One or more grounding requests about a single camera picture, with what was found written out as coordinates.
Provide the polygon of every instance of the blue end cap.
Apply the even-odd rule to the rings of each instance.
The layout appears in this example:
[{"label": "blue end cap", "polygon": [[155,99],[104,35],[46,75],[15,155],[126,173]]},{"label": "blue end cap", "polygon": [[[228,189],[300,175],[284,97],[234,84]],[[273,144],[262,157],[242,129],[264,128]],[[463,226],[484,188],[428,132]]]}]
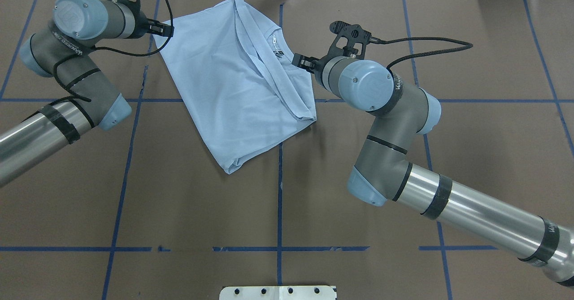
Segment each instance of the blue end cap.
[{"label": "blue end cap", "polygon": [[387,104],[393,95],[391,73],[375,61],[351,63],[339,77],[341,98],[352,107],[372,112]]},{"label": "blue end cap", "polygon": [[41,77],[49,78],[52,74],[47,73],[42,67],[38,65],[38,62],[35,60],[34,55],[32,54],[32,48],[30,42],[32,41],[32,37],[30,37],[25,43],[23,43],[20,47],[20,51],[18,52],[18,56],[20,60],[30,69],[34,71],[37,75]]},{"label": "blue end cap", "polygon": [[56,26],[78,40],[98,37],[106,29],[109,18],[100,0],[56,0],[53,14]]},{"label": "blue end cap", "polygon": [[347,189],[353,195],[363,200],[367,204],[374,206],[382,206],[387,201],[377,189],[375,189],[356,167],[353,167],[349,181],[347,181]]},{"label": "blue end cap", "polygon": [[123,121],[126,117],[131,114],[131,106],[123,98],[121,94],[117,96],[115,102],[113,102],[111,108],[109,108],[106,116],[102,119],[99,126],[103,130],[109,130],[110,128],[117,125],[117,123]]},{"label": "blue end cap", "polygon": [[440,102],[438,99],[434,98],[432,95],[427,93],[424,89],[421,90],[426,95],[426,101],[429,105],[429,111],[426,116],[425,125],[417,132],[417,134],[427,134],[432,130],[432,128],[439,123],[440,115],[443,112],[443,109],[440,107]]}]

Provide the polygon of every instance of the folded fabric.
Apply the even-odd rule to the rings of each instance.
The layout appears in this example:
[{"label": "folded fabric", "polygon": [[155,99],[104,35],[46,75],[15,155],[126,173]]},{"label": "folded fabric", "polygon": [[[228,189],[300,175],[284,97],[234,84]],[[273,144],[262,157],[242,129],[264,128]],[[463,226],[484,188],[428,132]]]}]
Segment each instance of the folded fabric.
[{"label": "folded fabric", "polygon": [[316,120],[310,74],[291,65],[281,28],[244,0],[175,18],[174,27],[161,55],[226,173]]}]

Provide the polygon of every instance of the silver metal tube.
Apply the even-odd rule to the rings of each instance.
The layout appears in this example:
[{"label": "silver metal tube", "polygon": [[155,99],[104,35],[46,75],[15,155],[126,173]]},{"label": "silver metal tube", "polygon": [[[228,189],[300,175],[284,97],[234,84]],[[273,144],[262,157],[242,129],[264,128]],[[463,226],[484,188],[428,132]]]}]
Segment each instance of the silver metal tube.
[{"label": "silver metal tube", "polygon": [[[452,187],[444,182],[450,183],[450,179],[413,165],[397,201],[421,214],[434,208],[436,220],[487,239],[519,259],[542,267],[551,280],[568,280],[562,285],[574,288],[574,234],[571,230],[549,224],[549,221],[545,223],[538,216],[458,182],[452,182]],[[559,239],[557,245],[551,247],[547,261],[541,261],[537,258],[541,249],[552,244],[549,235]]]},{"label": "silver metal tube", "polygon": [[[70,102],[54,106],[80,135],[91,129],[82,112]],[[37,165],[59,149],[69,145],[68,140],[42,114],[28,118],[0,136],[0,187]]]}]

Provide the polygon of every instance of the light blue shirt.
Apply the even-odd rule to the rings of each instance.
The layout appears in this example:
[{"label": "light blue shirt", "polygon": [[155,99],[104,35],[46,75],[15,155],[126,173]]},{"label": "light blue shirt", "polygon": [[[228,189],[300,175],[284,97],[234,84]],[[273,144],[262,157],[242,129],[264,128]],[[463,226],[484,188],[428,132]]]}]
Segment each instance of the light blue shirt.
[{"label": "light blue shirt", "polygon": [[226,173],[316,120],[310,74],[291,65],[281,28],[244,0],[175,18],[174,27],[161,55]]}]

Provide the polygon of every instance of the white bracket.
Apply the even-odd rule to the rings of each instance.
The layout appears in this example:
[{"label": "white bracket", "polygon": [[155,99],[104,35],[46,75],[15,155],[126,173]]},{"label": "white bracket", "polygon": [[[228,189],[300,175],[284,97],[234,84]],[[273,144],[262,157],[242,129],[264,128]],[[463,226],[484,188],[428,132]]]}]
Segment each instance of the white bracket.
[{"label": "white bracket", "polygon": [[219,293],[219,300],[337,300],[337,287],[225,287]]}]

